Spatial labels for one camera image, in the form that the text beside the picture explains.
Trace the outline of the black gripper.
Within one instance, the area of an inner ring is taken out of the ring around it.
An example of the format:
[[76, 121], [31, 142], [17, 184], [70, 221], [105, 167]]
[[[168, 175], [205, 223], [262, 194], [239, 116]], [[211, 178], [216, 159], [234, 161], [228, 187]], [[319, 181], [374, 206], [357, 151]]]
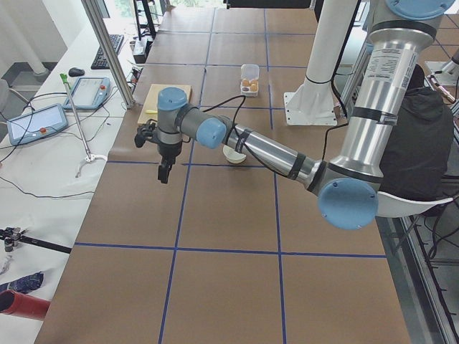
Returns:
[[168, 183], [169, 174], [173, 165], [176, 163], [176, 157], [181, 154], [182, 142], [175, 144], [158, 144], [158, 152], [161, 155], [161, 165], [158, 166], [158, 180], [162, 183]]

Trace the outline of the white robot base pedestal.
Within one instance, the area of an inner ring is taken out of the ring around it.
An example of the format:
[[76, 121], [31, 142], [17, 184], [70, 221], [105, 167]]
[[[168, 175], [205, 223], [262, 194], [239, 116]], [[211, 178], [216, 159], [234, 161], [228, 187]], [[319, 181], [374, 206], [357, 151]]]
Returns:
[[325, 0], [302, 85], [286, 92], [288, 125], [335, 125], [332, 79], [347, 32], [354, 25], [359, 2]]

